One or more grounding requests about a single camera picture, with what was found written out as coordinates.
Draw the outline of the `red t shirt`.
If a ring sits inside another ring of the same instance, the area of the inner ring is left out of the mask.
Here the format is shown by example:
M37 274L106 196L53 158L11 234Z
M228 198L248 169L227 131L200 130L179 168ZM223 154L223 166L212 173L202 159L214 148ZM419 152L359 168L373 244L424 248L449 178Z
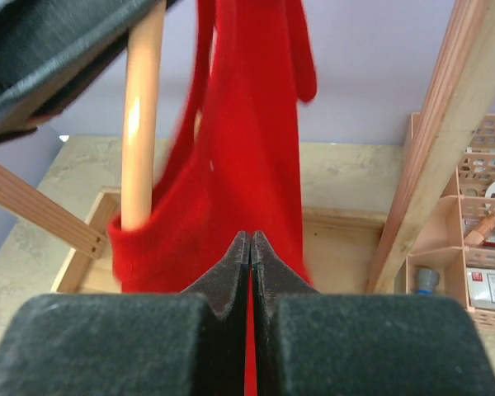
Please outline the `red t shirt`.
M306 278L297 105L317 78L299 1L200 1L185 114L151 213L108 228L138 346L123 395L253 395L250 245Z

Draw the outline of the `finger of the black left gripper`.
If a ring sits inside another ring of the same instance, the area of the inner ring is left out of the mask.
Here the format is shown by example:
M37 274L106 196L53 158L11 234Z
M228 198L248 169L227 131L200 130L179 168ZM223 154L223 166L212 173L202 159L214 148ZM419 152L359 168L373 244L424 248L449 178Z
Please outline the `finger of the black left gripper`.
M0 144L68 107L155 1L0 1Z

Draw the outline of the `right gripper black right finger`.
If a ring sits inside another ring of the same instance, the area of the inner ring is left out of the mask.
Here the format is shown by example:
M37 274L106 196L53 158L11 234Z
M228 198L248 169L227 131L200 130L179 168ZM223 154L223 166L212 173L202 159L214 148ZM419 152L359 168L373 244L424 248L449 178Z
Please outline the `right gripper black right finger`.
M252 244L261 395L495 395L495 374L453 299L323 295L267 242Z

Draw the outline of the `wooden hanger with metal hook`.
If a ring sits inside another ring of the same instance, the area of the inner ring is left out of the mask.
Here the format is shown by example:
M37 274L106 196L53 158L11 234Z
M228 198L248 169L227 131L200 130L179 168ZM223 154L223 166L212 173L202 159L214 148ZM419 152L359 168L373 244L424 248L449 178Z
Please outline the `wooden hanger with metal hook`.
M121 228L138 229L151 214L159 71L166 3L130 30L122 139Z

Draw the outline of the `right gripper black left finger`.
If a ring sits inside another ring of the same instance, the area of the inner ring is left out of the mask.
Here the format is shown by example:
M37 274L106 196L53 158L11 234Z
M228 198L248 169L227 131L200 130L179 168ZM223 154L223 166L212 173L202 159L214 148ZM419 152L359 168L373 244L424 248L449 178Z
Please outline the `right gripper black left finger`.
M0 395L241 395L249 245L180 294L39 295L0 343Z

